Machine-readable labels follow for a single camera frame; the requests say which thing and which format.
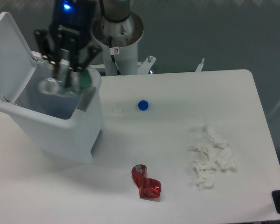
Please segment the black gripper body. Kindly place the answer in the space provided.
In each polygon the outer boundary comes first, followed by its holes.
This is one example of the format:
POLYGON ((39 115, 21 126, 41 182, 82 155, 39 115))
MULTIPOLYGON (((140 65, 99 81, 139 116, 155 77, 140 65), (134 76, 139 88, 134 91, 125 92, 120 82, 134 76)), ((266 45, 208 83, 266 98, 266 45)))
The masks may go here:
POLYGON ((57 0, 49 33, 57 44, 58 35, 62 36, 61 48, 70 49, 70 40, 75 40, 76 50, 83 49, 91 40, 90 30, 95 14, 92 0, 57 0))

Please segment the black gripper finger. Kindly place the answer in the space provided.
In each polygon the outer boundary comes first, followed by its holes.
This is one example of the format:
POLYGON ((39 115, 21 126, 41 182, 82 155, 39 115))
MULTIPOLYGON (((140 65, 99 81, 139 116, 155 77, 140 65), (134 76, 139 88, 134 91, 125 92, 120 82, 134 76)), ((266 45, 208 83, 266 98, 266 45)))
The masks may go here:
POLYGON ((92 78, 87 70, 90 62, 102 51, 98 45, 88 46, 88 55, 79 62, 79 50, 76 44, 70 44, 70 64, 65 79, 66 91, 86 91, 92 86, 92 78))
POLYGON ((58 78, 58 73, 60 70, 60 61, 61 61, 61 44, 62 44, 62 35, 57 34, 56 40, 54 42, 54 50, 50 48, 48 35, 49 31, 46 29, 37 29, 34 31, 35 39, 39 52, 42 55, 44 60, 47 60, 53 66, 53 78, 58 78))

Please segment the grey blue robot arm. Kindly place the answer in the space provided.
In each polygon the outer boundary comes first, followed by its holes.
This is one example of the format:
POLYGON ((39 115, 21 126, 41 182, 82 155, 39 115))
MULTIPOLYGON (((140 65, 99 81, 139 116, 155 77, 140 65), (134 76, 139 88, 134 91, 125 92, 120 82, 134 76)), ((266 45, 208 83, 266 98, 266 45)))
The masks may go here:
POLYGON ((39 83, 45 94, 78 94, 91 84, 89 64, 103 55, 109 76, 138 73, 141 18, 128 0, 57 0, 48 29, 35 30, 42 58, 52 76, 39 83))

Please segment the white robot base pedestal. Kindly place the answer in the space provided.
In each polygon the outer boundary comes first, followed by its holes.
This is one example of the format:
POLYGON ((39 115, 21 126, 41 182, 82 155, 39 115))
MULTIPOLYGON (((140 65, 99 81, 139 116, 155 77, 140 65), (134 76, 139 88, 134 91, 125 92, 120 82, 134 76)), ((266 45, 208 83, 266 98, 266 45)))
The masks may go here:
POLYGON ((138 44, 112 47, 101 44, 106 76, 137 75, 138 44))

